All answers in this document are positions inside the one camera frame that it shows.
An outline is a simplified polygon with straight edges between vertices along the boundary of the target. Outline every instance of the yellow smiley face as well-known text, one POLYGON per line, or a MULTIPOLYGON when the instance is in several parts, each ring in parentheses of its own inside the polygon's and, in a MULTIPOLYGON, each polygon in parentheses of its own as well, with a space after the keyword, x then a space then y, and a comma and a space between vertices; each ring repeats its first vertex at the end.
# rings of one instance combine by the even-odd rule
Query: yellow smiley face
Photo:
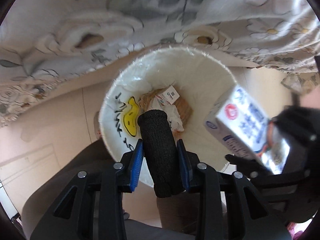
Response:
POLYGON ((129 98, 128 104, 131 108, 126 114, 124 114, 123 124, 128 133, 130 133, 132 137, 135 137, 137 135, 137 117, 139 115, 140 108, 134 100, 134 97, 129 98))

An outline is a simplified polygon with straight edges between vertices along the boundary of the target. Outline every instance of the floral fabric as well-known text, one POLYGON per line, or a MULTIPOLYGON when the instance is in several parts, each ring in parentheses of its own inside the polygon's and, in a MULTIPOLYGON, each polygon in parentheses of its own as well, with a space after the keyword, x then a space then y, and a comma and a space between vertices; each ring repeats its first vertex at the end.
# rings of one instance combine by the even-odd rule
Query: floral fabric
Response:
POLYGON ((299 95, 306 95, 320 85, 319 73, 289 73, 281 82, 282 85, 299 95))
POLYGON ((0 123, 59 84, 158 43, 313 73, 320 24, 306 0, 16 0, 0 26, 0 123))

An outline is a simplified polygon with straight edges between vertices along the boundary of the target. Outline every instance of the floor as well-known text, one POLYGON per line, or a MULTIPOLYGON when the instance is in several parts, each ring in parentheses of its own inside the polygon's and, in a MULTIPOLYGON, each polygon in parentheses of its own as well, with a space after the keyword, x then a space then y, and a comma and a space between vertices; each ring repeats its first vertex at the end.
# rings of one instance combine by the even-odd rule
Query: floor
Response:
POLYGON ((320 86, 317 86, 311 93, 301 97, 300 104, 304 107, 320 109, 320 86))
MULTIPOLYGON (((270 117, 291 104, 289 90, 280 84, 284 73, 266 68, 230 69, 270 117)), ((93 119, 110 86, 103 70, 99 71, 55 91, 55 98, 0 129, 0 179, 18 212, 33 192, 97 139, 93 119)), ((124 196, 123 202, 132 219, 161 226, 152 188, 141 183, 133 194, 124 196)))

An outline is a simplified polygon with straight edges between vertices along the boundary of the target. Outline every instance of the black foam sleeve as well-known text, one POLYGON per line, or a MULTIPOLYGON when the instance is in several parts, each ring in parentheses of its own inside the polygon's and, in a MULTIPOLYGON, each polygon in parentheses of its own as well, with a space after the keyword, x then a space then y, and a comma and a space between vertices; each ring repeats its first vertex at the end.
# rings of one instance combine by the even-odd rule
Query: black foam sleeve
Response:
POLYGON ((183 192, 177 147, 167 114, 161 110, 147 111, 139 116, 138 125, 156 196, 164 198, 183 192))

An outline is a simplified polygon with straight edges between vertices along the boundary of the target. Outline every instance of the milk carton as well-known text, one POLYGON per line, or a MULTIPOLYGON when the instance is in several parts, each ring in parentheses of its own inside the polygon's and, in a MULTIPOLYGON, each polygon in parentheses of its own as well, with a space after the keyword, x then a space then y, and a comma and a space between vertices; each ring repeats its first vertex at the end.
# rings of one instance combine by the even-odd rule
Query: milk carton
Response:
POLYGON ((216 101, 204 126, 234 155, 255 159, 273 174, 282 172, 290 147, 263 109, 239 85, 216 101))

